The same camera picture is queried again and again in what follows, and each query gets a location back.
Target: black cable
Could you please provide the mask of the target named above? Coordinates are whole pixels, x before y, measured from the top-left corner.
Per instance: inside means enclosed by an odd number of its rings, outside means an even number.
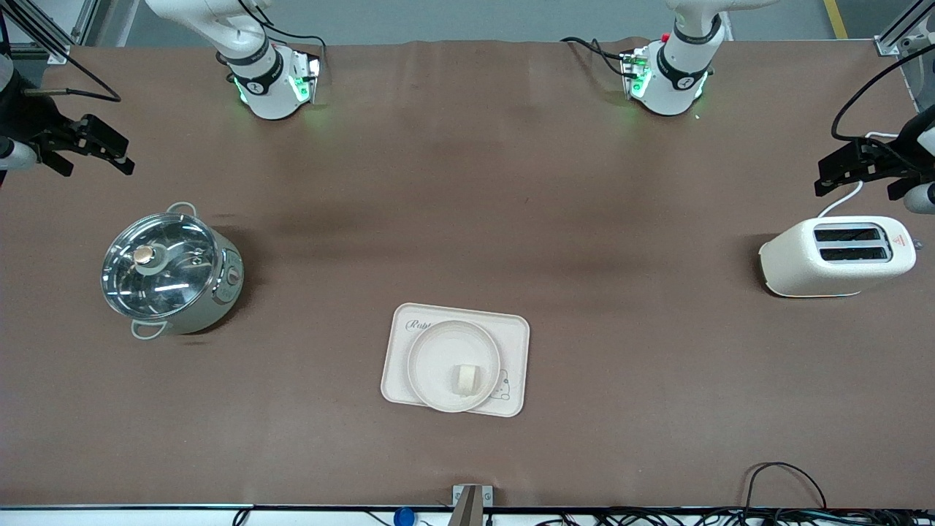
[[[870,524],[876,524],[876,525],[879,525],[879,526],[884,526],[882,523],[880,523],[879,521],[876,521],[876,520],[874,520],[874,521],[872,521],[872,522],[867,522],[867,521],[865,521],[865,520],[850,520],[850,519],[845,519],[845,518],[843,518],[843,517],[836,517],[836,516],[833,516],[833,515],[831,515],[831,514],[825,514],[825,513],[822,513],[822,514],[818,515],[818,514],[815,514],[815,512],[813,512],[813,511],[811,511],[811,510],[807,510],[807,509],[801,510],[801,512],[802,512],[803,514],[805,514],[805,515],[810,515],[810,516],[812,516],[812,517],[815,517],[816,519],[828,520],[828,521],[831,521],[831,522],[838,522],[838,523],[840,523],[840,524],[859,524],[859,525],[861,525],[861,526],[868,526],[868,525],[870,525]]]
[[[261,26],[263,26],[265,29],[269,31],[278,33],[284,37],[318,40],[319,42],[322,43],[322,50],[328,47],[328,45],[324,43],[324,40],[322,40],[322,38],[317,35],[296,35],[293,33],[287,33],[285,31],[282,31],[281,29],[277,29],[276,26],[273,24],[273,22],[266,23],[260,20],[259,18],[257,18],[257,16],[254,15],[252,11],[250,11],[250,8],[247,7],[247,5],[243,3],[243,0],[237,0],[237,2],[240,4],[241,7],[243,7],[244,12],[250,15],[250,18],[257,21],[257,23],[259,23]]]
[[[389,522],[386,522],[385,520],[383,520],[383,519],[377,517],[376,515],[374,515],[372,511],[365,511],[364,513],[370,515],[374,520],[376,520],[377,522],[379,522],[379,523],[382,524],[383,526],[393,526],[393,525],[390,524]]]
[[[13,17],[15,20],[17,20],[18,23],[22,24],[24,26],[22,29],[26,30],[26,32],[29,33],[31,37],[35,38],[36,41],[39,41],[40,45],[43,45],[43,47],[45,47],[47,50],[54,51],[66,57],[69,63],[74,65],[79,71],[81,71],[81,73],[84,73],[85,75],[87,75],[88,78],[96,82],[97,85],[104,88],[110,94],[110,95],[101,95],[98,93],[88,92],[84,90],[75,90],[72,88],[65,88],[64,95],[86,96],[90,98],[96,98],[99,100],[106,100],[107,102],[120,102],[122,100],[120,95],[118,95],[117,92],[111,89],[110,86],[108,86],[103,80],[100,80],[94,73],[89,71],[87,67],[83,66],[80,62],[75,60],[74,57],[69,56],[67,50],[62,48],[58,44],[58,42],[55,42],[54,38],[49,34],[49,32],[47,32],[45,29],[41,27],[37,27],[36,21],[32,19],[28,14],[24,14],[20,10],[20,7],[16,5],[15,2],[8,2],[6,9],[0,8],[0,13],[4,11],[9,13],[9,15]],[[45,38],[47,38],[48,40],[44,40],[44,38],[42,37],[42,34],[45,34]]]
[[[578,38],[578,37],[565,37],[565,38],[562,38],[562,39],[559,40],[559,41],[560,41],[560,42],[573,42],[573,43],[575,43],[575,44],[581,44],[582,46],[585,46],[585,48],[587,48],[590,52],[592,52],[592,53],[603,53],[604,56],[606,56],[606,57],[608,57],[608,58],[615,58],[615,59],[619,59],[619,58],[620,58],[620,55],[619,55],[619,54],[616,54],[616,55],[615,55],[615,54],[612,54],[612,53],[608,53],[607,51],[598,51],[597,48],[592,47],[591,44],[585,42],[583,39]]]
[[[676,519],[671,514],[656,509],[651,510],[647,508],[614,506],[608,508],[608,511],[611,513],[611,515],[621,515],[623,517],[632,517],[635,520],[645,520],[652,526],[669,526],[666,521],[660,517],[660,514],[665,514],[674,519],[676,524],[679,526],[684,526],[680,520]]]
[[[669,526],[669,524],[664,519],[662,519],[663,517],[672,519],[675,522],[676,526],[685,526],[685,524],[681,520],[679,520],[679,518],[670,514],[668,511],[665,511],[662,509],[656,509],[656,510],[653,510],[653,515],[655,515],[657,518],[660,518],[662,523],[665,524],[666,526]]]
[[[617,524],[614,524],[613,517],[610,517],[608,515],[594,515],[594,519],[597,521],[597,524],[595,524],[595,526],[619,526],[620,525],[619,522],[617,522]]]
[[[572,43],[572,42],[573,42],[573,43],[576,43],[576,44],[581,44],[581,45],[585,46],[585,48],[587,48],[590,52],[596,53],[596,54],[600,55],[600,58],[604,59],[604,64],[606,64],[607,67],[609,67],[609,68],[611,69],[611,71],[613,71],[613,72],[616,73],[617,75],[620,75],[621,77],[624,77],[624,78],[626,78],[626,79],[635,79],[635,78],[637,78],[637,76],[634,75],[633,73],[625,73],[624,71],[622,71],[622,70],[620,70],[620,69],[617,69],[616,67],[613,66],[613,64],[611,64],[611,58],[612,58],[612,59],[616,59],[616,60],[620,60],[620,54],[625,53],[625,52],[629,52],[629,51],[633,51],[633,50],[624,50],[624,51],[620,51],[620,53],[613,54],[613,53],[611,53],[611,52],[604,51],[603,48],[600,47],[600,42],[598,42],[596,38],[594,38],[594,39],[591,40],[591,44],[590,44],[590,45],[587,44],[586,42],[584,42],[584,40],[581,40],[581,39],[578,38],[578,37],[565,37],[565,38],[562,38],[562,42],[569,42],[569,43]]]
[[[695,526],[706,526],[708,524],[708,519],[710,519],[711,517],[714,517],[716,515],[721,515],[722,513],[726,513],[728,511],[736,510],[736,509],[737,508],[729,508],[729,507],[713,509],[712,511],[702,515],[701,518],[698,519],[698,522],[695,523]]]
[[[784,468],[797,471],[800,474],[804,475],[805,478],[808,478],[809,482],[811,482],[812,485],[815,487],[815,489],[818,490],[818,495],[821,497],[821,509],[823,510],[827,509],[827,499],[825,498],[825,493],[821,490],[821,487],[818,486],[818,483],[815,482],[815,480],[812,478],[811,475],[805,473],[805,471],[803,471],[801,468],[794,466],[788,462],[766,462],[765,464],[756,468],[753,474],[750,475],[750,485],[747,487],[746,504],[743,506],[743,509],[739,515],[740,524],[742,524],[743,526],[747,525],[747,515],[750,513],[750,502],[753,500],[753,496],[754,496],[754,483],[756,482],[756,476],[759,475],[760,472],[762,472],[763,470],[771,468],[773,466],[782,466]]]
[[[247,517],[250,516],[250,508],[239,509],[237,514],[234,515],[234,521],[231,522],[231,526],[243,526],[247,522]]]
[[[921,169],[919,166],[917,166],[914,162],[912,162],[912,161],[910,161],[909,159],[903,157],[902,155],[900,155],[899,153],[897,153],[896,150],[893,150],[893,148],[892,148],[889,144],[886,144],[885,142],[883,142],[883,141],[881,141],[881,140],[879,140],[879,139],[875,139],[875,138],[873,138],[873,137],[867,137],[867,138],[866,138],[866,141],[869,142],[870,144],[872,144],[872,145],[878,147],[878,148],[881,148],[881,149],[885,150],[885,151],[886,151],[887,153],[889,153],[890,155],[896,157],[896,159],[897,159],[898,161],[900,161],[900,163],[902,163],[902,164],[905,165],[906,167],[911,168],[911,169],[913,169],[913,170],[915,170],[915,171],[917,171],[917,172],[919,172],[919,173],[921,173],[921,172],[923,171],[923,169]]]
[[[633,516],[629,516],[629,515],[623,516],[623,517],[620,518],[620,520],[617,521],[617,526],[630,526],[631,524],[633,524],[634,522],[636,522],[636,521],[638,521],[638,520],[640,520],[639,517],[633,517]]]
[[[841,124],[841,118],[843,118],[844,113],[846,113],[854,105],[854,103],[856,103],[857,100],[861,96],[863,96],[867,92],[867,90],[869,90],[873,86],[873,84],[875,84],[879,79],[882,79],[883,77],[888,75],[890,71],[893,71],[894,69],[902,66],[903,64],[906,64],[907,62],[910,62],[913,59],[918,58],[928,53],[931,50],[935,50],[935,44],[929,44],[925,48],[922,48],[919,51],[906,55],[905,57],[899,59],[895,63],[885,67],[883,71],[881,71],[880,73],[877,73],[876,75],[873,76],[872,79],[868,80],[867,83],[864,84],[863,87],[861,87],[859,90],[857,90],[857,93],[855,93],[854,96],[852,96],[851,99],[848,100],[844,104],[841,110],[838,111],[838,114],[834,116],[834,121],[831,123],[831,137],[837,140],[844,140],[844,141],[861,139],[861,137],[841,135],[840,133],[838,133],[838,126]]]
[[[735,524],[741,524],[741,513],[743,512],[741,511],[740,513],[736,515],[731,515],[730,518],[727,519],[727,521],[724,523],[724,526],[733,526]]]
[[[780,526],[779,517],[782,515],[783,509],[781,507],[776,508],[776,513],[772,514],[772,526]],[[760,526],[767,526],[767,520],[763,519],[763,524]]]
[[[260,9],[260,5],[259,5],[259,4],[256,5],[256,12],[260,13],[260,16],[263,17],[263,20],[265,20],[266,23],[268,23],[269,25],[276,25],[275,23],[273,23],[273,21],[271,21],[271,20],[269,19],[269,17],[266,15],[266,13],[263,12],[262,9]]]

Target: brown tabletop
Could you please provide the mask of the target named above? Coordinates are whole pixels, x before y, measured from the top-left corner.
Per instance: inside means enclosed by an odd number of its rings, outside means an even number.
[[[720,505],[786,460],[833,506],[935,504],[928,251],[847,300],[757,275],[758,246],[830,201],[831,119],[891,62],[869,42],[728,43],[675,118],[581,49],[420,42],[329,50],[322,104],[264,122],[213,55],[79,50],[124,101],[60,108],[124,133],[136,173],[81,158],[0,191],[0,502],[433,504],[477,481],[498,504]],[[842,131],[911,115],[891,75]],[[214,330],[138,342],[103,255],[183,199],[241,250],[246,289]],[[840,211],[935,242],[883,183]],[[524,316],[523,412],[385,401],[407,301]],[[815,504],[759,480],[756,504]]]

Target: blue cap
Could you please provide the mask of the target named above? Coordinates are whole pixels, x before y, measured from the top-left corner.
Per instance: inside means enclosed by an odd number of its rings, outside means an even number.
[[[393,514],[393,526],[413,526],[415,524],[415,512],[412,508],[401,507]]]

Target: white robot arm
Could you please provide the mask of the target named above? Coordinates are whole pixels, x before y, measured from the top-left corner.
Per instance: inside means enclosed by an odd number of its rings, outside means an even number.
[[[711,59],[724,41],[720,13],[756,9],[779,0],[665,0],[675,11],[675,27],[624,58],[626,93],[661,115],[678,115],[701,96]]]
[[[146,0],[161,18],[207,39],[234,72],[240,98],[258,117],[282,119],[311,102],[321,63],[288,46],[273,44],[248,8],[271,0]]]

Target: white tray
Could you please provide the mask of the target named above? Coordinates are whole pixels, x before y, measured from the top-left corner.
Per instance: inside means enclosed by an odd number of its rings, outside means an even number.
[[[526,359],[529,356],[529,324],[512,314],[483,313],[436,307],[419,303],[404,303],[393,314],[390,343],[386,348],[386,363],[380,392],[389,402],[408,405],[425,404],[409,385],[408,360],[412,343],[419,333],[432,324],[461,320],[484,328],[500,348],[500,377],[497,387],[486,402],[468,413],[490,416],[516,416],[525,399]]]

